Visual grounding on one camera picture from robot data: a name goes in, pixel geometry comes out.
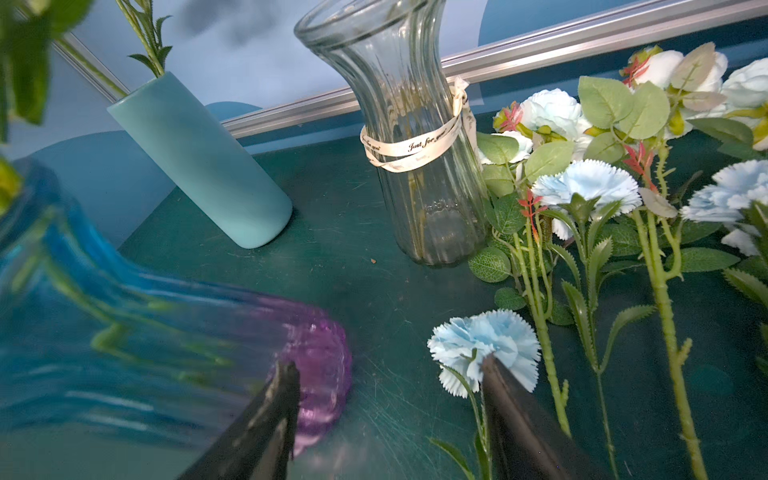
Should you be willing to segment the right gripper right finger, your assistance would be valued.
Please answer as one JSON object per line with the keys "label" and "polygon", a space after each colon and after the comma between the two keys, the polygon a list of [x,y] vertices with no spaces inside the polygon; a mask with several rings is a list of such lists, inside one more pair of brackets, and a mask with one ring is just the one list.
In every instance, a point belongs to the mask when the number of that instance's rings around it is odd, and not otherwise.
{"label": "right gripper right finger", "polygon": [[483,405],[497,479],[606,477],[499,359],[485,357],[482,373]]}

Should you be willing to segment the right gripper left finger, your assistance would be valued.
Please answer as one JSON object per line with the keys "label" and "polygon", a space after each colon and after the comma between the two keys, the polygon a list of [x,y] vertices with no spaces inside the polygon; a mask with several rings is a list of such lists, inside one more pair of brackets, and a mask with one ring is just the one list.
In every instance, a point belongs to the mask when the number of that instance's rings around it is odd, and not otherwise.
{"label": "right gripper left finger", "polygon": [[182,479],[285,479],[297,430],[300,374],[278,362],[272,379]]}

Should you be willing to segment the blue carnation stem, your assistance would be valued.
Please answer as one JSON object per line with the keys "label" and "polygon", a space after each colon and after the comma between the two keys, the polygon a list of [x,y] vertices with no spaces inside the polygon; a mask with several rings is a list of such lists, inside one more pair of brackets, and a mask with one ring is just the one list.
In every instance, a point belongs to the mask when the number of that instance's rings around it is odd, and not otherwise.
{"label": "blue carnation stem", "polygon": [[718,223],[729,233],[722,243],[746,257],[723,270],[725,280],[751,301],[767,305],[767,161],[745,160],[712,176],[682,208],[696,223]]}
{"label": "blue carnation stem", "polygon": [[477,477],[490,479],[492,455],[486,409],[476,397],[483,380],[482,362],[490,355],[495,356],[528,392],[533,392],[541,360],[535,330],[520,314],[497,309],[455,317],[436,326],[427,347],[441,368],[442,387],[471,403],[476,424],[473,443],[480,469]]}
{"label": "blue carnation stem", "polygon": [[612,219],[641,206],[639,186],[623,169],[599,160],[583,160],[572,163],[559,174],[538,178],[533,185],[533,196],[546,209],[546,216],[567,227],[576,245],[577,257],[564,246],[553,244],[551,248],[566,261],[573,275],[573,280],[563,280],[561,287],[586,360],[595,375],[608,461],[613,477],[618,478],[603,375],[619,332],[650,316],[654,308],[639,305],[620,311],[604,344],[598,337],[598,308],[604,282],[640,266],[639,261],[626,260],[623,254],[615,252],[615,241],[608,228]]}

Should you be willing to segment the purple ribbed glass vase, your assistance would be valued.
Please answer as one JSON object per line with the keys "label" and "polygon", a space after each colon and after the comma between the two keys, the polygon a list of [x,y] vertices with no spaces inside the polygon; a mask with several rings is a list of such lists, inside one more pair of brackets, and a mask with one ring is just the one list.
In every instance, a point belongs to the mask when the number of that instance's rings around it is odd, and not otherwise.
{"label": "purple ribbed glass vase", "polygon": [[317,307],[155,274],[123,258],[33,159],[1,217],[1,428],[85,425],[143,442],[211,444],[274,376],[299,371],[295,451],[340,417],[343,328]]}

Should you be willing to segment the clear ribbed glass vase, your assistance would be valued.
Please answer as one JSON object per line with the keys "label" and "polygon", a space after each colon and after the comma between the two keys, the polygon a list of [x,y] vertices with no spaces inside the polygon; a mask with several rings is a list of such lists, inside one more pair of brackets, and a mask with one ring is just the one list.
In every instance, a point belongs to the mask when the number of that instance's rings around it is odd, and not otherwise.
{"label": "clear ribbed glass vase", "polygon": [[444,6],[323,1],[294,27],[360,105],[360,141],[377,170],[398,246],[433,267],[472,256],[488,230],[467,84],[448,82],[439,58]]}

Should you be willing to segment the light blue ceramic vase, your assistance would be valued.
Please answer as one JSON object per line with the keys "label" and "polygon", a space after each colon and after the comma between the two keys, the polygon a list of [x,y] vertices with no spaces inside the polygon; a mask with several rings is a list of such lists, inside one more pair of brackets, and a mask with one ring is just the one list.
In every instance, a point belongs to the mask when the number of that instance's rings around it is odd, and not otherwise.
{"label": "light blue ceramic vase", "polygon": [[261,247],[289,223],[293,204],[286,193],[172,73],[108,112],[239,247]]}

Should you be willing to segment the blue flower bunch purple vase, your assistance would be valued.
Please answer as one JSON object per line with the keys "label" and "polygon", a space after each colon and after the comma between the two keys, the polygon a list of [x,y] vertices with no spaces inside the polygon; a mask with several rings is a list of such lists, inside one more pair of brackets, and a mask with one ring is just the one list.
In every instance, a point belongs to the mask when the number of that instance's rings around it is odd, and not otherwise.
{"label": "blue flower bunch purple vase", "polygon": [[669,143],[695,130],[716,139],[733,164],[767,161],[767,62],[730,70],[710,42],[688,53],[650,47],[633,54],[620,75],[582,78],[579,98],[594,144],[623,147],[625,165],[640,181],[642,204],[631,216],[660,316],[682,440],[693,476],[703,479],[683,372],[693,342],[678,337],[669,283],[696,270],[696,255],[683,242],[685,226],[706,223],[685,220],[682,208],[691,197],[670,193]]}

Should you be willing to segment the white flower stem blue vase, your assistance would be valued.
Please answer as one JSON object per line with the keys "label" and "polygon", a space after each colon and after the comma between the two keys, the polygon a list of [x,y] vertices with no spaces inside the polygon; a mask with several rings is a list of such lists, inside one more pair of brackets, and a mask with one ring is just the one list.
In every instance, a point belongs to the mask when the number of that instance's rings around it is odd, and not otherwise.
{"label": "white flower stem blue vase", "polygon": [[163,24],[171,15],[155,17],[153,0],[116,0],[121,13],[140,40],[145,52],[131,54],[154,74],[162,77],[166,72],[166,61],[172,51],[171,45],[163,40]]}

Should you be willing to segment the blue rose stem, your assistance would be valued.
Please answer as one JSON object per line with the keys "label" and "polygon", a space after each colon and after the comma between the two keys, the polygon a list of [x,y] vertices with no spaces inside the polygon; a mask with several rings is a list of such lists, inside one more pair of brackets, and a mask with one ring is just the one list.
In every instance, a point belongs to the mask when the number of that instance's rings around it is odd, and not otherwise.
{"label": "blue rose stem", "polygon": [[495,302],[502,309],[524,309],[532,318],[564,432],[570,430],[569,384],[557,376],[548,326],[571,321],[555,298],[553,270],[561,259],[555,243],[569,240],[572,231],[564,221],[546,216],[547,207],[533,185],[579,159],[590,140],[590,126],[574,97],[560,89],[542,90],[502,108],[493,118],[492,133],[477,136],[482,177],[490,192],[485,203],[490,236],[470,268],[487,283],[513,283],[496,292]]}

